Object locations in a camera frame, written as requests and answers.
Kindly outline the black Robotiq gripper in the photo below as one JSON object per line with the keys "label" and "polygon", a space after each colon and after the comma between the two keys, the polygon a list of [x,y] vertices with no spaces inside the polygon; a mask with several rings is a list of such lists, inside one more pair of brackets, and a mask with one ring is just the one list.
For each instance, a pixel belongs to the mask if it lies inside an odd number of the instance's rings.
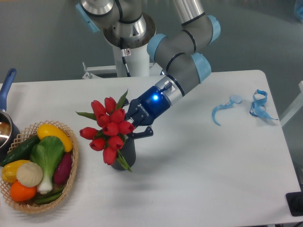
{"label": "black Robotiq gripper", "polygon": [[134,127],[149,126],[145,131],[131,132],[127,136],[132,139],[153,136],[150,125],[183,96],[184,91],[180,84],[171,75],[164,76],[154,86],[130,102],[125,119],[133,120]]}

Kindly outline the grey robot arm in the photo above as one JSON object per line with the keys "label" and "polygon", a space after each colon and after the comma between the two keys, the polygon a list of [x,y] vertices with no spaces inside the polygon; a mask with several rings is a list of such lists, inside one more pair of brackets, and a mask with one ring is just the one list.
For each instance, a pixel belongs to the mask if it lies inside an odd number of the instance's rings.
{"label": "grey robot arm", "polygon": [[198,0],[176,0],[174,6],[182,30],[169,38],[156,33],[153,19],[143,12],[139,0],[81,0],[76,5],[89,30],[102,31],[112,46],[119,77],[148,76],[150,61],[164,73],[137,99],[125,101],[125,119],[132,120],[134,127],[146,127],[144,132],[127,132],[127,137],[151,136],[153,121],[211,74],[200,50],[218,38],[219,22],[205,14]]}

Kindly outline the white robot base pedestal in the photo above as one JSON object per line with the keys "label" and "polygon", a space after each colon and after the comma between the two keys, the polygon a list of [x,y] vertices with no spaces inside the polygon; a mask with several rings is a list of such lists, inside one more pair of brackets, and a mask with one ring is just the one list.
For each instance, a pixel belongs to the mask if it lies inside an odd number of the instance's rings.
{"label": "white robot base pedestal", "polygon": [[147,77],[164,75],[164,70],[150,60],[147,45],[134,49],[112,46],[115,64],[110,66],[84,67],[83,79]]}

